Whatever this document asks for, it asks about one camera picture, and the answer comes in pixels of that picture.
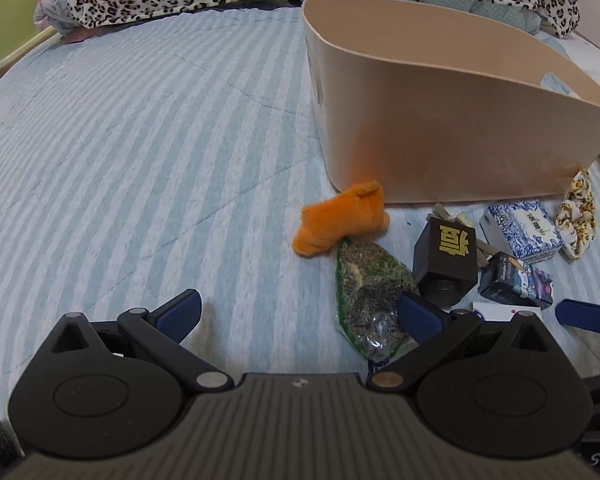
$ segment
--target blue gripper pad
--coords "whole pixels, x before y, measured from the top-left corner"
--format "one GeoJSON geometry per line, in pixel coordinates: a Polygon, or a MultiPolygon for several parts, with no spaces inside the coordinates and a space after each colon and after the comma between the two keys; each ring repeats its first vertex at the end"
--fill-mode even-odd
{"type": "Polygon", "coordinates": [[[451,322],[451,316],[430,301],[407,291],[395,303],[400,328],[418,344],[442,332],[451,322]]]}
{"type": "Polygon", "coordinates": [[[172,300],[147,315],[146,320],[165,336],[181,343],[200,322],[202,298],[188,288],[172,300]]]}
{"type": "Polygon", "coordinates": [[[560,324],[600,333],[600,305],[583,301],[562,300],[555,307],[560,324]]]}

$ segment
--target plastic bag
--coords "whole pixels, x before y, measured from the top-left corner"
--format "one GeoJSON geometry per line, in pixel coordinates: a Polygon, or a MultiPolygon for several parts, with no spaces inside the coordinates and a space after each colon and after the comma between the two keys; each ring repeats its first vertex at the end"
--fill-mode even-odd
{"type": "Polygon", "coordinates": [[[366,359],[382,363],[409,336],[400,329],[395,301],[418,288],[411,271],[379,245],[343,238],[336,252],[338,322],[366,359]]]}

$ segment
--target light blue striped bedsheet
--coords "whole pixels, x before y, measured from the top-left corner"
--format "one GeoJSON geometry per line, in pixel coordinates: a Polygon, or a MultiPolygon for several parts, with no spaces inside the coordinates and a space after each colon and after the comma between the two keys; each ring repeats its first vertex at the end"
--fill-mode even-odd
{"type": "MultiPolygon", "coordinates": [[[[301,207],[334,195],[299,9],[55,42],[0,81],[0,416],[61,314],[114,319],[187,287],[205,311],[184,344],[236,377],[364,370],[336,327],[333,255],[289,248],[301,207]]],[[[593,179],[600,206],[598,165],[593,179]]],[[[390,208],[380,243],[408,266],[429,210],[390,208]]],[[[558,299],[600,303],[600,236],[544,268],[558,299]]],[[[600,336],[544,320],[582,374],[600,372],[600,336]]]]}

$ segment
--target tissue box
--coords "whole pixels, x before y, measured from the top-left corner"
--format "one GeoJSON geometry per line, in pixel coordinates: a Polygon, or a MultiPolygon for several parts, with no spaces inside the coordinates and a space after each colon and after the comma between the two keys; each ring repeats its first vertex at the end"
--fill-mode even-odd
{"type": "Polygon", "coordinates": [[[480,225],[492,246],[528,264],[552,258],[564,245],[539,200],[490,205],[480,225]]]}
{"type": "Polygon", "coordinates": [[[482,271],[478,292],[498,303],[547,308],[554,302],[554,282],[547,272],[503,252],[482,271]]]}

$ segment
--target small box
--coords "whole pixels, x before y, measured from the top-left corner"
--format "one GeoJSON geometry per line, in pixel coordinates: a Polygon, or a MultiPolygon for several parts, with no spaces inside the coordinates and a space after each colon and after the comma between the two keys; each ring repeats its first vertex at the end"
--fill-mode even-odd
{"type": "Polygon", "coordinates": [[[564,245],[539,200],[490,205],[480,225],[492,246],[528,264],[549,260],[564,245]]]}
{"type": "Polygon", "coordinates": [[[475,229],[430,217],[414,248],[413,275],[423,298],[455,305],[478,282],[475,229]]]}
{"type": "Polygon", "coordinates": [[[484,303],[474,301],[472,303],[473,311],[485,321],[511,321],[520,311],[533,312],[540,317],[542,309],[536,306],[484,303]]]}
{"type": "Polygon", "coordinates": [[[498,303],[547,308],[554,302],[554,282],[543,270],[503,252],[482,271],[478,292],[498,303]]]}

